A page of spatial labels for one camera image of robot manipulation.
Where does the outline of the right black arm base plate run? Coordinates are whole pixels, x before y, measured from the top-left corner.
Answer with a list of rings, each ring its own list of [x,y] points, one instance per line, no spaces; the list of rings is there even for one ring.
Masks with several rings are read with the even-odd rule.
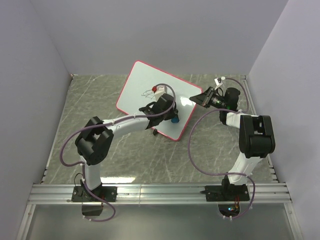
[[[234,202],[249,201],[249,190],[245,184],[230,185],[228,187],[222,185],[206,185],[204,190],[200,191],[205,195],[207,202]]]

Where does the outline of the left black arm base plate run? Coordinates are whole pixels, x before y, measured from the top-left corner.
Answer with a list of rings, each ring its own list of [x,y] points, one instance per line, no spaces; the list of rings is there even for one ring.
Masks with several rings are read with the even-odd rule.
[[[113,203],[117,198],[117,190],[118,188],[116,186],[99,186],[97,189],[94,189],[91,192],[100,199]],[[99,200],[92,196],[84,186],[79,185],[73,188],[71,202],[88,203],[99,202]]]

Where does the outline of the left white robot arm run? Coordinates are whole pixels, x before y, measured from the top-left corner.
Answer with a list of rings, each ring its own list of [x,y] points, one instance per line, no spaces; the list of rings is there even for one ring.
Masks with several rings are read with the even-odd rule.
[[[102,187],[100,166],[107,157],[113,140],[132,132],[151,129],[178,116],[175,98],[168,93],[138,110],[143,113],[141,117],[131,114],[110,120],[105,126],[87,129],[76,138],[77,152],[85,161],[80,185],[83,195],[89,201],[106,196]]]

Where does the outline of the blue whiteboard eraser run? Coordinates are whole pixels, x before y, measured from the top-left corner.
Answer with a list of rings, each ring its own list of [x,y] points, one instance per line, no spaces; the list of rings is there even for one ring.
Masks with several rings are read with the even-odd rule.
[[[171,119],[171,122],[172,123],[178,123],[180,121],[179,117],[177,115],[175,115],[172,119]]]

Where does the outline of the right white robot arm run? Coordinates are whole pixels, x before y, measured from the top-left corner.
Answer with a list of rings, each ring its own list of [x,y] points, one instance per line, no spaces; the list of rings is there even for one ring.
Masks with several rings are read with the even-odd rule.
[[[241,92],[229,87],[219,95],[218,90],[209,87],[205,92],[189,99],[204,107],[219,110],[220,121],[239,130],[240,154],[229,172],[223,175],[220,185],[207,185],[203,190],[208,202],[249,201],[247,182],[255,166],[276,147],[271,117],[238,112]]]

